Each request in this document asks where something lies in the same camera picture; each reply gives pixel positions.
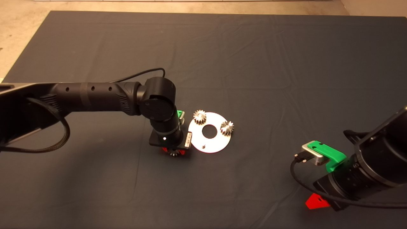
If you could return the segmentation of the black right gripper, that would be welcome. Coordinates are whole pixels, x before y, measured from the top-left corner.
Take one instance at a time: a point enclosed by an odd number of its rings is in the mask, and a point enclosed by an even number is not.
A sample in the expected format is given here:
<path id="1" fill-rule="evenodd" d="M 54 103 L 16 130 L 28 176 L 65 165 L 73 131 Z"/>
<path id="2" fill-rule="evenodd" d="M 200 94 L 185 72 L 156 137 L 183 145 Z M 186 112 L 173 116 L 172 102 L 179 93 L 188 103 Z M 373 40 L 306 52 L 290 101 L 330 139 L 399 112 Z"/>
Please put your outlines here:
<path id="1" fill-rule="evenodd" d="M 325 175 L 314 182 L 314 187 L 321 192 L 338 198 L 348 199 L 349 196 L 336 184 L 331 174 Z M 305 202 L 310 210 L 332 207 L 334 211 L 345 210 L 349 205 L 342 202 L 325 200 L 320 195 L 312 193 Z"/>

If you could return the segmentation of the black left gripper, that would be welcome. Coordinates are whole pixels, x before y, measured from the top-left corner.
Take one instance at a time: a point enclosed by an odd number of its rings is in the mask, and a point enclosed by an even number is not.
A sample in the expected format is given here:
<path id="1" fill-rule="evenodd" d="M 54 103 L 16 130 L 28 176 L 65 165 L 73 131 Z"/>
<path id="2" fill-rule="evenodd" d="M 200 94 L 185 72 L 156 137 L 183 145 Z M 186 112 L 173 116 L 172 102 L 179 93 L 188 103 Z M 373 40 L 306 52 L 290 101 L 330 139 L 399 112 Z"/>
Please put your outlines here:
<path id="1" fill-rule="evenodd" d="M 168 135 L 160 135 L 156 131 L 151 133 L 149 144 L 162 148 L 165 153 L 171 150 L 179 150 L 180 155 L 185 155 L 186 150 L 191 147 L 192 132 L 176 130 Z"/>

